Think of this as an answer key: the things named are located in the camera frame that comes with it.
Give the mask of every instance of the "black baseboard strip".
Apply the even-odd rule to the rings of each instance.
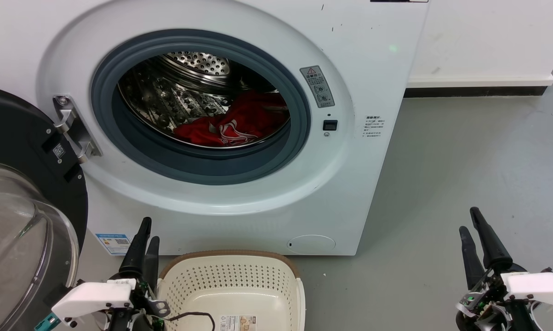
[[[403,98],[541,96],[548,86],[407,88]]]

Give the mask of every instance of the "white washing machine panel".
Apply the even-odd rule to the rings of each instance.
[[[364,0],[23,0],[0,2],[0,89],[53,121],[52,96],[72,96],[102,152],[90,157],[88,226],[132,234],[153,219],[161,254],[258,249],[356,253],[402,100],[426,2]],[[302,86],[311,116],[302,150],[252,182],[203,185],[150,171],[123,154],[96,120],[94,74],[116,47],[154,31],[194,29],[270,54]],[[333,107],[318,108],[300,69],[319,65]],[[337,120],[324,131],[324,120]],[[295,251],[292,239],[327,238]]]

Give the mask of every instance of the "washing machine door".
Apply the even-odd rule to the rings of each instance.
[[[86,221],[85,179],[65,136],[0,91],[0,331],[35,327],[73,284]]]

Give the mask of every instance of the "laundry basket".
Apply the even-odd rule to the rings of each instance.
[[[160,275],[158,298],[172,316],[205,312],[216,331],[303,331],[305,296],[299,272],[286,257],[263,251],[215,250],[184,254]],[[211,331],[206,316],[167,322],[168,331]]]

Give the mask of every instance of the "red cloth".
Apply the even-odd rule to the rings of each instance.
[[[279,93],[248,91],[236,98],[225,114],[201,117],[174,129],[180,140],[193,144],[221,147],[252,142],[268,136],[287,120],[286,103]]]

